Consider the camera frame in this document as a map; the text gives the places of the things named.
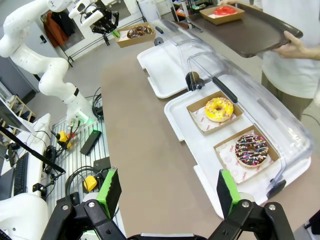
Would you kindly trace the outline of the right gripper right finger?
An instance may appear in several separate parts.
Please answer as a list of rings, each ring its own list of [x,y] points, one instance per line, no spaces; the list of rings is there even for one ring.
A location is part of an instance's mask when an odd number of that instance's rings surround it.
[[[224,220],[210,235],[210,240],[237,240],[243,232],[252,232],[257,240],[295,238],[282,205],[268,202],[260,206],[241,198],[228,170],[219,170],[216,191]]]

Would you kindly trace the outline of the person's left hand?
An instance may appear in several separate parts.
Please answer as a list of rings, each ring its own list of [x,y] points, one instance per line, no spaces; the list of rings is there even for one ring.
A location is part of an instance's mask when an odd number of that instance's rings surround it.
[[[275,48],[272,51],[279,54],[284,59],[307,59],[308,50],[303,46],[303,43],[288,31],[284,31],[284,36],[289,43]]]

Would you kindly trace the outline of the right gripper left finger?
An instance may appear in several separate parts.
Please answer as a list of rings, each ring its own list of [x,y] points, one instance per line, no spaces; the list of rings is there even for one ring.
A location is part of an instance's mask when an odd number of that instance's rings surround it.
[[[48,238],[79,240],[84,232],[94,231],[100,240],[124,240],[113,221],[121,193],[118,169],[112,167],[97,197],[75,206],[67,197],[57,201],[48,221]]]

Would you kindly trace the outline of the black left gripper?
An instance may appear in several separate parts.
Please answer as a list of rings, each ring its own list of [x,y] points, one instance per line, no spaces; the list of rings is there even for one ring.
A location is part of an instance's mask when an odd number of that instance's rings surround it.
[[[117,26],[119,24],[120,14],[118,11],[111,11],[110,9],[101,9],[96,8],[94,11],[100,12],[102,14],[102,18],[97,20],[94,24],[91,25],[91,31],[95,34],[105,35],[107,33],[111,33],[114,37],[119,38],[120,34],[117,31]]]

